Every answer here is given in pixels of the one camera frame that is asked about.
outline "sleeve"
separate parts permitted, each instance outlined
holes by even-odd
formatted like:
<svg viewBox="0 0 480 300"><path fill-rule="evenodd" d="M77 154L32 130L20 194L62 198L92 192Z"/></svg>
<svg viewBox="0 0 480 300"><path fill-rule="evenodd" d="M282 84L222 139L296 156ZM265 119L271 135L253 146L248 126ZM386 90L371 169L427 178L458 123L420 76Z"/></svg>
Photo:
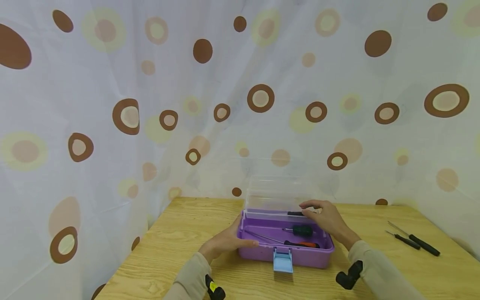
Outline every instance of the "sleeve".
<svg viewBox="0 0 480 300"><path fill-rule="evenodd" d="M200 253L185 263L175 278L172 287L167 292L164 300L202 300L207 287L205 275L211 276L212 269L207 260Z"/></svg>
<svg viewBox="0 0 480 300"><path fill-rule="evenodd" d="M379 300L425 300L392 262L367 242L357 241L348 253L348 260L351 263L363 261L360 276Z"/></svg>

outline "table surface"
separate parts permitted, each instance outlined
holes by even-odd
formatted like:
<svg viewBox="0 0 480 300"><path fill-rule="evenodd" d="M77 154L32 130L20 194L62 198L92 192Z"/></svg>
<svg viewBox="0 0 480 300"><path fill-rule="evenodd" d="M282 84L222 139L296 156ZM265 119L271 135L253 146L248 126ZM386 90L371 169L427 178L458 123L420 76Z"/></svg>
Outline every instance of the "table surface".
<svg viewBox="0 0 480 300"><path fill-rule="evenodd" d="M235 219L243 200L177 198L143 236L140 244L96 300L161 299L177 272L200 246ZM406 206L338 204L346 223L381 250L427 299L480 299L480 263L439 228ZM417 251L385 233L387 220L425 240L442 254ZM347 250L336 250L327 269L294 266L293 276L273 272L272 263L241 259L236 252L212 263L213 278L227 299L374 299L359 280L352 291L335 282L350 267Z"/></svg>

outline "hand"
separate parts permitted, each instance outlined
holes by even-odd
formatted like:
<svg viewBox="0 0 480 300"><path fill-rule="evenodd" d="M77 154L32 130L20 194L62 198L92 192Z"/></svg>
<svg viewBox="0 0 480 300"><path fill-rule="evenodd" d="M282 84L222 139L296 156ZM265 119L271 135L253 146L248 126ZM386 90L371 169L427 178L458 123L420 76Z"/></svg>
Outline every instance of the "hand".
<svg viewBox="0 0 480 300"><path fill-rule="evenodd" d="M300 207L303 209L302 213L304 216L315 221L321 229L330 233L337 241L342 243L347 250L350 250L353 244L361 240L361 238L346 225L336 206L330 201L309 200L300 203ZM321 208L322 211L315 213L306 209L308 207Z"/></svg>
<svg viewBox="0 0 480 300"><path fill-rule="evenodd" d="M198 250L198 252L205 257L209 264L211 264L212 260L218 258L223 252L234 251L243 247L258 247L257 240L242 240L237 238L237 230L240 225L240 221L241 215L235 219L230 227L209 239Z"/></svg>

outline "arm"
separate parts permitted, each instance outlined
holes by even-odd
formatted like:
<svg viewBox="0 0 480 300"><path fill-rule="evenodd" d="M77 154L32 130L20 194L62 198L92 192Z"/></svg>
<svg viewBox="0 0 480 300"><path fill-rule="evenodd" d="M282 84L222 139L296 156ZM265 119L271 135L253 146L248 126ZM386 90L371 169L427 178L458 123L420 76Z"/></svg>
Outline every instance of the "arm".
<svg viewBox="0 0 480 300"><path fill-rule="evenodd" d="M172 287L164 300L202 300L207 287L205 275L211 276L210 264L223 252L233 251L241 247L254 248L257 240L241 240L237 238L237 230L241 216L222 232L218 233L201 246L197 253L187 261L175 278Z"/></svg>
<svg viewBox="0 0 480 300"><path fill-rule="evenodd" d="M300 207L306 217L345 246L351 263L363 261L360 276L379 300L425 300L383 253L372 249L345 224L335 205L329 201L310 200L301 203ZM321 208L322 212L317 214L306 210L307 207Z"/></svg>

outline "toolbox latch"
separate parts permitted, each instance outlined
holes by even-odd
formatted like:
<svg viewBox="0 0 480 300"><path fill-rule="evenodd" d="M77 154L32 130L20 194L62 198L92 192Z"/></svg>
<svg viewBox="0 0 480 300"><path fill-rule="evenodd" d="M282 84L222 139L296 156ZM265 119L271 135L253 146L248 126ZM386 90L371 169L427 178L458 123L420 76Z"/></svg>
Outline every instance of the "toolbox latch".
<svg viewBox="0 0 480 300"><path fill-rule="evenodd" d="M293 273L292 251L278 253L276 247L273 251L273 270L275 272Z"/></svg>

